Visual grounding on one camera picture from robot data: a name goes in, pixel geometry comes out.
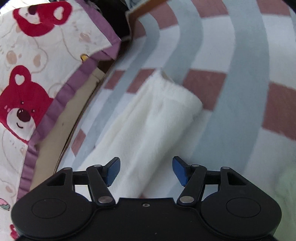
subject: bed sheet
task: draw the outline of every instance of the bed sheet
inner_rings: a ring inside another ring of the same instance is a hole
[[[145,12],[132,46],[83,114],[59,169],[76,170],[162,68],[203,103],[174,154],[209,170],[230,166],[273,196],[282,170],[296,165],[295,13],[281,0],[150,0],[139,8],[130,13]],[[182,189],[164,157],[143,196],[176,199]]]

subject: heart shape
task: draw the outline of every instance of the heart shape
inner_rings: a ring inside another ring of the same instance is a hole
[[[17,83],[17,85],[21,85],[24,81],[25,81],[25,77],[23,75],[17,74],[15,76],[15,82]]]
[[[57,20],[62,20],[63,19],[63,12],[64,12],[64,8],[63,7],[56,8],[55,11],[54,11],[54,17]]]
[[[11,236],[14,240],[17,240],[17,239],[19,238],[19,235],[18,235],[17,231],[15,230],[14,225],[11,224],[9,227],[10,227],[10,230],[11,230],[10,236]]]

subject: metal rivet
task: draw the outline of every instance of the metal rivet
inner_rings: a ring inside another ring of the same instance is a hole
[[[113,198],[109,197],[109,196],[102,196],[98,199],[99,203],[110,203],[113,201]]]
[[[181,203],[192,203],[192,202],[194,202],[194,198],[191,196],[183,196],[183,197],[180,197],[180,202]]]

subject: fabric fold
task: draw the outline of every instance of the fabric fold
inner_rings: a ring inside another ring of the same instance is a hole
[[[146,80],[78,169],[119,157],[121,169],[109,188],[116,200],[141,195],[165,154],[202,109],[194,94],[164,76],[156,70]]]

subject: purple trim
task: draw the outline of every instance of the purple trim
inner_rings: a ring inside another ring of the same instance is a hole
[[[35,145],[49,134],[59,115],[66,107],[68,101],[74,97],[76,91],[88,80],[89,76],[97,67],[98,61],[116,59],[119,51],[121,40],[116,35],[107,20],[94,8],[87,5],[83,0],[76,0],[76,2],[83,7],[90,19],[107,37],[112,46],[93,54],[90,58],[83,62],[60,89],[56,98],[49,106],[47,112],[29,141],[24,167],[20,178],[17,200],[27,194],[31,187],[34,169],[39,155],[39,150],[36,149]]]

